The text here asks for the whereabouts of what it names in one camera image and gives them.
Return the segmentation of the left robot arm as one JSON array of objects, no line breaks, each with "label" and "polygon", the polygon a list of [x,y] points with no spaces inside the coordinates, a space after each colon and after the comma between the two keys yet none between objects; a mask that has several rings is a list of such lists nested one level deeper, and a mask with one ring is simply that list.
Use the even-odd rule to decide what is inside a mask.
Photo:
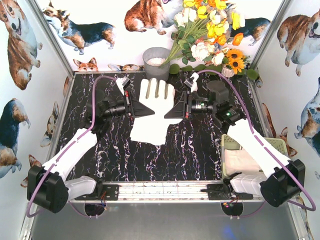
[{"label": "left robot arm", "polygon": [[98,199],[103,194],[102,180],[89,175],[68,180],[71,170],[106,135],[112,118],[128,116],[133,120],[154,113],[127,90],[119,101],[110,101],[101,90],[93,93],[86,103],[83,122],[71,140],[42,166],[32,166],[28,171],[28,206],[35,204],[58,213],[70,200]]}]

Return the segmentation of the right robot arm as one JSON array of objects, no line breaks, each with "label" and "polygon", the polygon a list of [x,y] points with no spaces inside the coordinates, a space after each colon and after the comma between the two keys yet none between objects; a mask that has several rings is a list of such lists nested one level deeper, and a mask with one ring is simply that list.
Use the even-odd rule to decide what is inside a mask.
[{"label": "right robot arm", "polygon": [[290,160],[280,153],[252,126],[243,111],[230,104],[229,90],[219,80],[207,83],[207,97],[197,94],[195,80],[185,80],[188,90],[165,114],[166,119],[190,119],[192,114],[211,115],[220,128],[255,160],[262,173],[240,170],[230,180],[236,193],[262,196],[273,207],[279,207],[299,194],[304,185],[306,167],[301,160]]}]

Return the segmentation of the green storage basket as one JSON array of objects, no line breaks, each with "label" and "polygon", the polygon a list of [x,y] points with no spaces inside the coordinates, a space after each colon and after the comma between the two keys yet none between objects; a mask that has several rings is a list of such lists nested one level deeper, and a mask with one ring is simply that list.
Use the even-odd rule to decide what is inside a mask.
[{"label": "green storage basket", "polygon": [[[264,138],[269,144],[271,144],[278,152],[288,157],[288,151],[286,147],[286,143],[284,140],[280,138],[270,138],[265,137]],[[222,172],[222,178],[226,178],[229,176],[227,174],[227,168],[225,164],[225,150],[230,151],[237,151],[240,149],[240,144],[235,141],[233,138],[228,136],[227,134],[223,134],[221,136],[221,144],[220,144],[220,150],[221,150],[221,172]]]}]

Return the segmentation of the small white flower pot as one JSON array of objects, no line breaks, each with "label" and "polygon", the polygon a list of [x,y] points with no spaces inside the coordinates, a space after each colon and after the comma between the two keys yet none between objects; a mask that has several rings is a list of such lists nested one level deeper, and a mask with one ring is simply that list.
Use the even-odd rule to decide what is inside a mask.
[{"label": "small white flower pot", "polygon": [[231,78],[235,75],[235,72],[232,69],[229,69],[226,65],[223,65],[221,74],[226,78]]}]

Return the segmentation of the grey metal bucket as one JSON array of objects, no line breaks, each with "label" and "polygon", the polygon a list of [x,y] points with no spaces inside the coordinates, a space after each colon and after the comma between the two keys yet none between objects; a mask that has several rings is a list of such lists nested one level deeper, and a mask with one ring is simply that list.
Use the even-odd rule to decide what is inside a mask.
[{"label": "grey metal bucket", "polygon": [[142,59],[146,78],[148,80],[156,78],[157,80],[167,81],[169,79],[170,50],[164,47],[151,47],[144,51]]}]

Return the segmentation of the artificial flower bouquet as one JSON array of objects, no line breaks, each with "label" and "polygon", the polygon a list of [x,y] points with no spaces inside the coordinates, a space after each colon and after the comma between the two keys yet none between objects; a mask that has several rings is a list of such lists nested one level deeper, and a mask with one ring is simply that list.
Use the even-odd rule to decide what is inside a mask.
[{"label": "artificial flower bouquet", "polygon": [[257,19],[246,19],[235,4],[226,0],[184,0],[173,19],[176,31],[167,60],[184,65],[203,62],[213,67],[226,65],[235,75],[251,80],[258,72],[249,67],[249,57],[237,47],[248,36],[258,33]]}]

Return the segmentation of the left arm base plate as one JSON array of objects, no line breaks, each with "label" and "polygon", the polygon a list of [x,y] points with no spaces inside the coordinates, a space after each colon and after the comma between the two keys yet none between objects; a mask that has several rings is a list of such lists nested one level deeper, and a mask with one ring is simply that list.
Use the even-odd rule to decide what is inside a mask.
[{"label": "left arm base plate", "polygon": [[118,184],[98,184],[93,193],[75,198],[77,201],[117,201],[119,197]]}]

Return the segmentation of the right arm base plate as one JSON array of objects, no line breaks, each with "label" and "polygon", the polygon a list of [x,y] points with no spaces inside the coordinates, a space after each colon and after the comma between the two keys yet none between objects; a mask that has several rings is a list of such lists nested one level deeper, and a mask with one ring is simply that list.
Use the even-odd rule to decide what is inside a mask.
[{"label": "right arm base plate", "polygon": [[209,200],[253,200],[254,197],[249,193],[236,193],[231,186],[224,184],[208,184],[206,189],[202,192],[206,192]]}]

